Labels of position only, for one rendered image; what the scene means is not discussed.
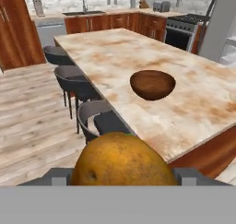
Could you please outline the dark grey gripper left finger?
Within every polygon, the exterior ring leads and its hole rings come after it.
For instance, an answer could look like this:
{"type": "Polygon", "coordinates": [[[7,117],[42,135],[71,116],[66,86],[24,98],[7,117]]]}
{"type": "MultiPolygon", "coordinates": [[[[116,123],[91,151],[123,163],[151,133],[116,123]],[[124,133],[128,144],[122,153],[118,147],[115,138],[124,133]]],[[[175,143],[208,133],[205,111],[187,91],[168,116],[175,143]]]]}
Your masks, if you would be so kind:
{"type": "Polygon", "coordinates": [[[70,177],[73,168],[52,168],[42,177],[22,183],[21,186],[67,186],[70,184],[70,177]]]}

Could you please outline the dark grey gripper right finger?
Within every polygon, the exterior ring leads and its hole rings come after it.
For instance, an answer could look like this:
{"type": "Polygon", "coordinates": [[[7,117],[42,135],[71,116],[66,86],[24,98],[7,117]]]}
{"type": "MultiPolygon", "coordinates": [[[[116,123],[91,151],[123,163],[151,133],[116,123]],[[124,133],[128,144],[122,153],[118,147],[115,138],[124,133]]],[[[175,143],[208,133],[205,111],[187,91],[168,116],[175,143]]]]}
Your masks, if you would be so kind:
{"type": "Polygon", "coordinates": [[[211,179],[195,168],[173,168],[172,172],[179,185],[187,186],[224,186],[226,183],[211,179]]]}

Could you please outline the yellow-orange mango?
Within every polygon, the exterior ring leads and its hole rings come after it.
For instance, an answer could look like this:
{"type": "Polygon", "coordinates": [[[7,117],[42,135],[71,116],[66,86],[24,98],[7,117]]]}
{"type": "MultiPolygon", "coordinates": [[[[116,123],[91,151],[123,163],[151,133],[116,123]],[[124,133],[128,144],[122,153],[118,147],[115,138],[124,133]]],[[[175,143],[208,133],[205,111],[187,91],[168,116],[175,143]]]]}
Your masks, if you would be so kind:
{"type": "Polygon", "coordinates": [[[177,185],[164,159],[136,136],[109,133],[88,142],[71,185],[177,185]]]}

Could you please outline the brown wooden bowl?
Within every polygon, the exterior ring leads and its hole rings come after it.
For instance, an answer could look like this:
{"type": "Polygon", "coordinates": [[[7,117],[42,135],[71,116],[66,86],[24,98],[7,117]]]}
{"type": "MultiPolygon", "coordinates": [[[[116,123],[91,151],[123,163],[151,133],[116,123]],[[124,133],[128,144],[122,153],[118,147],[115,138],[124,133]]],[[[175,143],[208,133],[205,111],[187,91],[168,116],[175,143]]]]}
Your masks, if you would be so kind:
{"type": "Polygon", "coordinates": [[[130,76],[133,92],[144,100],[160,100],[172,93],[176,86],[174,77],[158,70],[141,70],[130,76]]]}

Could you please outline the marble-top wooden dining table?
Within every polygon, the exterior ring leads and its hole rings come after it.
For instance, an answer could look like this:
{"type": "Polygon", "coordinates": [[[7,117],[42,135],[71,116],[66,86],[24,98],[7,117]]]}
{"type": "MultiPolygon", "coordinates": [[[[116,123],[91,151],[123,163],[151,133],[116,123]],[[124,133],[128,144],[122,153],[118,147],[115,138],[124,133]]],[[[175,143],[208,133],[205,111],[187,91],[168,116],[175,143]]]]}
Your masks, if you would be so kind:
{"type": "Polygon", "coordinates": [[[128,29],[55,37],[131,130],[169,164],[236,185],[236,68],[128,29]],[[131,89],[131,75],[159,70],[176,81],[162,100],[131,89]]]}

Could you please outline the white fridge interior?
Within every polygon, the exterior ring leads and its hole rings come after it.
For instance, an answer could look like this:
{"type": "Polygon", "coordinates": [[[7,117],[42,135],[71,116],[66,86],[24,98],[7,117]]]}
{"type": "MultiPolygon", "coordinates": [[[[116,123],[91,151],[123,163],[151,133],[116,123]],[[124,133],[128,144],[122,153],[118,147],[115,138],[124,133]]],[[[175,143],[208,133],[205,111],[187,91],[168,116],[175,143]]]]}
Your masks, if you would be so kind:
{"type": "Polygon", "coordinates": [[[236,36],[228,37],[218,62],[227,67],[236,66],[236,36]]]}

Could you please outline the grey fridge door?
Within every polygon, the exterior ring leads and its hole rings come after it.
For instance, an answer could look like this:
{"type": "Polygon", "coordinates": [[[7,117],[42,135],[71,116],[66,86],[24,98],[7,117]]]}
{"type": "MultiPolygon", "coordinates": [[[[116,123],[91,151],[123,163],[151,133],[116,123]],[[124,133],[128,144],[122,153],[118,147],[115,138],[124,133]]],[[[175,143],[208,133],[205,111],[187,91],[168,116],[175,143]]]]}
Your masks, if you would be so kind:
{"type": "Polygon", "coordinates": [[[236,36],[236,0],[216,0],[199,55],[218,62],[226,39],[236,36]]]}

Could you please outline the dark grey bar stool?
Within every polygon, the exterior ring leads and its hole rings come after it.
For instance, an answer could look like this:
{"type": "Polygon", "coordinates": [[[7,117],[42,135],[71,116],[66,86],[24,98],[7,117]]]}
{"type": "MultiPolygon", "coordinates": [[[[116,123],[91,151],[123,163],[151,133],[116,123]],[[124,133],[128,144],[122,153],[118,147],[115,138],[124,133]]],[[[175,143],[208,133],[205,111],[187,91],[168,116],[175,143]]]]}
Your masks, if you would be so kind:
{"type": "Polygon", "coordinates": [[[115,113],[106,100],[83,102],[77,109],[77,121],[82,128],[86,143],[110,132],[123,132],[131,135],[132,131],[115,113]],[[93,133],[88,126],[88,119],[93,117],[93,123],[98,134],[93,133]]]}
{"type": "Polygon", "coordinates": [[[71,103],[71,94],[82,102],[101,99],[78,66],[58,65],[53,72],[64,93],[64,103],[71,103]]]}
{"type": "Polygon", "coordinates": [[[44,46],[44,55],[47,61],[53,65],[74,65],[66,52],[58,46],[44,46]]]}

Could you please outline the silver dishwasher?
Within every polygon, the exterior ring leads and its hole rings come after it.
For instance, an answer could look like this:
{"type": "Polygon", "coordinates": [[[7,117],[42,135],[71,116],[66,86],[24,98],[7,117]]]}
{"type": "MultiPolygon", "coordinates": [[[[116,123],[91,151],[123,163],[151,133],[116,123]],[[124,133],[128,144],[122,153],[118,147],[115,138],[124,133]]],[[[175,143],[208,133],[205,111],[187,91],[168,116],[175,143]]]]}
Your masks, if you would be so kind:
{"type": "Polygon", "coordinates": [[[54,46],[55,36],[66,35],[65,21],[62,18],[36,20],[35,25],[41,47],[54,46]]]}

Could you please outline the steel oven with black hob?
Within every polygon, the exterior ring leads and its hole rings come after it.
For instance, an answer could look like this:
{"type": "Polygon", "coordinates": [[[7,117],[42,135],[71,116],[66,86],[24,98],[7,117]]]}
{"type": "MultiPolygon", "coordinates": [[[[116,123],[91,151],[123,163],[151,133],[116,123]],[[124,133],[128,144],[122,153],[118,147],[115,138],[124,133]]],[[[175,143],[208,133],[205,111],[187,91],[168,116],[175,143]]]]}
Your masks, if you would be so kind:
{"type": "Polygon", "coordinates": [[[197,14],[168,17],[164,42],[190,52],[194,44],[198,24],[203,21],[204,16],[197,14]]]}

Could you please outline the tall wooden cupboard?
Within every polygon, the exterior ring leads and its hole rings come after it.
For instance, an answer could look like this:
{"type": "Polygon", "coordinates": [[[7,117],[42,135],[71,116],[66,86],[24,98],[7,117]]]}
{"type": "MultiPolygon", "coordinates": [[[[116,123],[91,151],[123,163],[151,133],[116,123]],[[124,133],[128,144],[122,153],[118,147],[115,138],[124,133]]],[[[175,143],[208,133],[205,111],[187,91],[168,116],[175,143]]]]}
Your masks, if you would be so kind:
{"type": "Polygon", "coordinates": [[[0,0],[2,71],[44,63],[39,35],[25,0],[0,0]]]}

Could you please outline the sink with silver tap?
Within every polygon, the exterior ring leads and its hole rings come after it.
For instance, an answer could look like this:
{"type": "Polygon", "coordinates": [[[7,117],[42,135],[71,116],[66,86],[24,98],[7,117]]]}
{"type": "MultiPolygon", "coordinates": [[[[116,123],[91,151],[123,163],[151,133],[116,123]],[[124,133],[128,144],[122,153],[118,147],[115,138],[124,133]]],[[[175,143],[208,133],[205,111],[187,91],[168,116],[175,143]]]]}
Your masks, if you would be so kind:
{"type": "Polygon", "coordinates": [[[104,11],[100,11],[100,10],[90,10],[88,9],[88,7],[86,6],[86,2],[85,0],[82,0],[82,7],[83,10],[82,11],[75,11],[75,12],[66,12],[63,13],[63,15],[65,16],[83,16],[83,15],[92,15],[92,14],[104,14],[104,11]]]}

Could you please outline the wooden base cupboard run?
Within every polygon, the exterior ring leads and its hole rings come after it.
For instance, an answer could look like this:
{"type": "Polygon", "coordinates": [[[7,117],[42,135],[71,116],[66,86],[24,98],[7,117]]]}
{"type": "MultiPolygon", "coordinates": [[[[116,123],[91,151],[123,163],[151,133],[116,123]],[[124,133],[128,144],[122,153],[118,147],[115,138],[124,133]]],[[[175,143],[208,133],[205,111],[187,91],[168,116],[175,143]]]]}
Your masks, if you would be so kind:
{"type": "Polygon", "coordinates": [[[68,34],[123,28],[164,41],[166,21],[166,18],[144,13],[102,14],[66,18],[65,28],[68,34]]]}

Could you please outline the silver toaster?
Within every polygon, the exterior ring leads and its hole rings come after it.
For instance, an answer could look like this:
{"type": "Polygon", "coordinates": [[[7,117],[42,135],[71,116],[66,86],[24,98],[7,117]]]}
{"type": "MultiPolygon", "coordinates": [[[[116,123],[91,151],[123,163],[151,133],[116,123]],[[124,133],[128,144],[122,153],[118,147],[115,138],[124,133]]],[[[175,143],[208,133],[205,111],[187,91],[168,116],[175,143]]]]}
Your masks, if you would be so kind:
{"type": "Polygon", "coordinates": [[[153,11],[154,12],[169,12],[171,7],[171,3],[169,1],[153,2],[153,11]]]}

